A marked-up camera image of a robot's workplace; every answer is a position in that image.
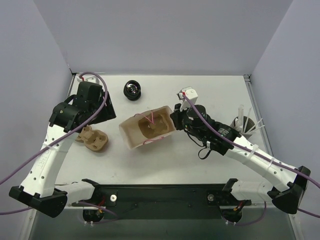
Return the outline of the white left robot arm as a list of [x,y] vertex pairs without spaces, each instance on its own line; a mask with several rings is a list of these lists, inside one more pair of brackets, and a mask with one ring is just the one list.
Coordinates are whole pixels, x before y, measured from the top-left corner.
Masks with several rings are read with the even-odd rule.
[[100,84],[82,81],[77,93],[56,105],[49,118],[46,136],[39,155],[18,186],[9,196],[39,212],[55,218],[65,206],[86,201],[95,206],[102,193],[98,183],[84,179],[56,186],[56,179],[66,155],[82,128],[116,117],[108,92]]

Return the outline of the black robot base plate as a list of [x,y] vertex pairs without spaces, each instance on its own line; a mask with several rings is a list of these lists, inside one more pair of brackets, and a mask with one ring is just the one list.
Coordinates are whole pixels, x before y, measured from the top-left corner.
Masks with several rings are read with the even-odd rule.
[[[223,214],[238,222],[250,200],[237,200],[224,184],[100,185],[81,200],[86,221],[212,220]],[[98,210],[88,207],[97,206]]]

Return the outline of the pink cream paper bag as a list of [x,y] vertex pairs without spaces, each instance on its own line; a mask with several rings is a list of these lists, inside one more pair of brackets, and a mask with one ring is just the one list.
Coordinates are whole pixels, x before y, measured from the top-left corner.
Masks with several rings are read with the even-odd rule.
[[172,113],[167,105],[136,113],[119,124],[120,135],[130,150],[162,140],[176,131]]

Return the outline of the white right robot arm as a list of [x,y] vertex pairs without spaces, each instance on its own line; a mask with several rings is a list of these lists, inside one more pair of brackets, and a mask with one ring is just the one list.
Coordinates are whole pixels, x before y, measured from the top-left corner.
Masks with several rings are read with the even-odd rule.
[[288,165],[272,157],[232,127],[211,119],[202,105],[183,107],[178,103],[170,118],[176,130],[196,138],[209,153],[216,152],[236,160],[267,181],[251,183],[236,180],[221,192],[225,203],[270,200],[287,214],[294,215],[299,211],[311,175],[309,168]]

